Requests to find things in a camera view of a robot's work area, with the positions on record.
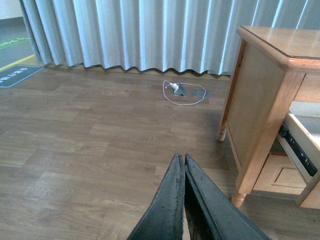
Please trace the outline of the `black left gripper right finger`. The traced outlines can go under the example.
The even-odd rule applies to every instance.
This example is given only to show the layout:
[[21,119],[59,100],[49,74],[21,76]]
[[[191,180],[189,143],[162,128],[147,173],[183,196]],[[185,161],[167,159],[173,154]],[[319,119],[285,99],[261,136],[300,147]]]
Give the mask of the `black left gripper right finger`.
[[268,240],[221,192],[195,160],[185,155],[184,206],[192,240]]

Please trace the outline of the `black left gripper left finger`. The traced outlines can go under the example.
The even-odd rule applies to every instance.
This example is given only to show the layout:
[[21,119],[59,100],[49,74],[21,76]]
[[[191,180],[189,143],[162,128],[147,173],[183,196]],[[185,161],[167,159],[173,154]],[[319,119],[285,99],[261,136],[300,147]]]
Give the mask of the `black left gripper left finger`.
[[184,232],[185,164],[176,153],[154,198],[129,240],[181,240]]

